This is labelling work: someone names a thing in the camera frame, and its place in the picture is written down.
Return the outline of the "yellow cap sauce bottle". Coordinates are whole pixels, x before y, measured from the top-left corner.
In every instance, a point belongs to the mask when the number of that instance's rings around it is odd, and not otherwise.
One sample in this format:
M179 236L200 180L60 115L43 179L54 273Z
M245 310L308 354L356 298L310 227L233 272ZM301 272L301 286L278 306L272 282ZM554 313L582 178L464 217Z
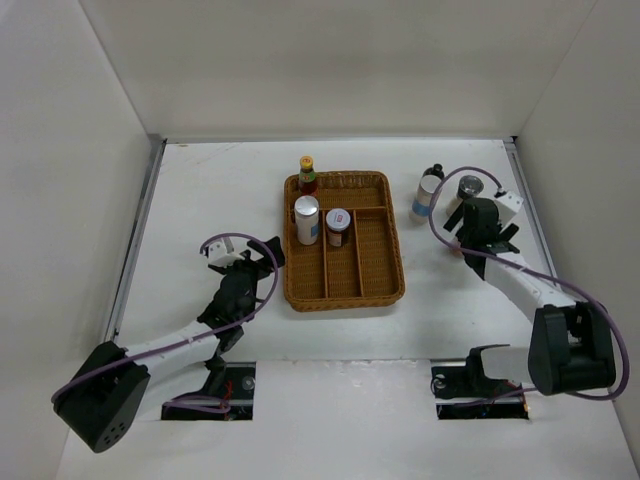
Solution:
M316 196L318 183L314 170L314 160L311 156L303 156L299 161L298 188L302 195Z

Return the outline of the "blue label white pearl bottle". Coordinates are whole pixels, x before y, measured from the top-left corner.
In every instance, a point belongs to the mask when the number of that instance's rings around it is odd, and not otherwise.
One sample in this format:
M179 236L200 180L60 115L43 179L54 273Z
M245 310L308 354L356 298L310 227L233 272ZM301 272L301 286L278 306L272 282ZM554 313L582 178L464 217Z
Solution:
M440 183L441 179L437 176L426 175L421 178L409 211L412 221L424 224L429 220L432 196Z

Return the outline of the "grey cap salt grinder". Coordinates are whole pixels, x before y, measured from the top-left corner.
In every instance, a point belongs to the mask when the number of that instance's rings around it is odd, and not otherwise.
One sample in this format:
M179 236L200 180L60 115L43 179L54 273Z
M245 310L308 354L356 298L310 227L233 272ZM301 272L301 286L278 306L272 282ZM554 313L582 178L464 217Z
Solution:
M464 175L458 182L456 194L451 198L446 215L451 217L463 201L478 196L484 189L483 181L475 175Z

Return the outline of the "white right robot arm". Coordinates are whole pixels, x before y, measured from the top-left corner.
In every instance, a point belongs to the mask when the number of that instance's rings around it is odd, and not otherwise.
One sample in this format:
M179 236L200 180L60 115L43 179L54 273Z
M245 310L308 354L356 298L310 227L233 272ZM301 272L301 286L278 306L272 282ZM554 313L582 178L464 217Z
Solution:
M444 229L455 233L466 265L531 322L522 354L527 382L546 396L611 387L616 366L608 312L594 300L574 299L566 283L530 268L511 243L518 227L510 221L520 208L511 193L469 198Z

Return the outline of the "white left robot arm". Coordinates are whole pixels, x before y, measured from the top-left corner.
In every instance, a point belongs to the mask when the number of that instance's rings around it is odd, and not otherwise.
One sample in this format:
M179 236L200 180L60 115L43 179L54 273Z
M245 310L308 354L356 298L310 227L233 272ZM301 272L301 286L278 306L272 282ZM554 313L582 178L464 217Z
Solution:
M246 243L235 249L234 239ZM148 388L181 370L197 366L190 386L206 399L224 387L216 368L270 301L259 297L260 281L278 281L286 259L279 237L261 241L226 233L206 240L199 252L220 283L205 310L187 326L153 341L119 346L99 344L72 379L51 398L54 413L95 453L117 444L138 416Z

